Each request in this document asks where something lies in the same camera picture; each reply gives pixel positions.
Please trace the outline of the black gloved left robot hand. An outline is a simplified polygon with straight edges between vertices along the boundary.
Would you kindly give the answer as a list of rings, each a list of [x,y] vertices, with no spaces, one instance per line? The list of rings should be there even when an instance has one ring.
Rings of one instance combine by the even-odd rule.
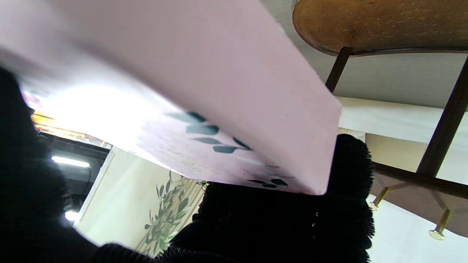
[[[97,246],[65,218],[67,186],[1,69],[1,262],[368,263],[375,233],[364,142],[337,136],[328,191],[306,196],[210,182],[192,222],[155,258]]]

